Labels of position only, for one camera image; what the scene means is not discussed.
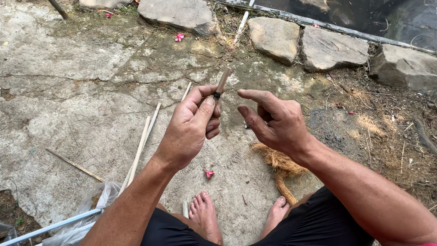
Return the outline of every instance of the forearm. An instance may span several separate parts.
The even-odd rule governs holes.
[[[437,242],[437,219],[389,180],[313,138],[313,151],[297,162],[314,173],[355,221],[385,243]]]
[[[152,157],[131,185],[102,214],[81,246],[140,245],[165,187],[176,173]]]

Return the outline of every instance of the black shorts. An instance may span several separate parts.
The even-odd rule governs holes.
[[[326,188],[293,208],[264,239],[253,246],[371,246],[374,239],[352,218],[341,202]],[[156,208],[141,246],[217,246],[174,216]]]

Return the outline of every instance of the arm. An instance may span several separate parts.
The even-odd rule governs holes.
[[[238,107],[258,139],[313,172],[371,236],[384,245],[437,242],[437,218],[389,180],[310,135],[296,101],[280,100],[267,91],[238,94],[258,103],[258,113]]]
[[[140,245],[147,224],[171,178],[199,153],[205,138],[219,134],[221,104],[208,97],[217,86],[195,87],[176,107],[146,167],[109,206],[81,246]]]

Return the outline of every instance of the fingernail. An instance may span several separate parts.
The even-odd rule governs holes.
[[[214,100],[214,98],[212,98],[212,97],[207,97],[207,98],[205,99],[205,103],[206,103],[206,104],[209,104],[209,105],[211,105],[211,106],[215,106],[215,100]]]
[[[246,106],[244,105],[238,105],[238,111],[242,114],[242,115],[247,115],[247,109]]]

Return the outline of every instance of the hand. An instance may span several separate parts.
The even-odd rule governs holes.
[[[258,103],[258,114],[244,104],[238,111],[261,143],[295,162],[312,151],[314,137],[307,132],[299,103],[280,100],[268,91],[238,90],[238,95]]]
[[[175,108],[163,139],[155,152],[170,168],[181,170],[202,149],[205,138],[211,139],[220,132],[220,101],[211,97],[217,86],[196,86]]]

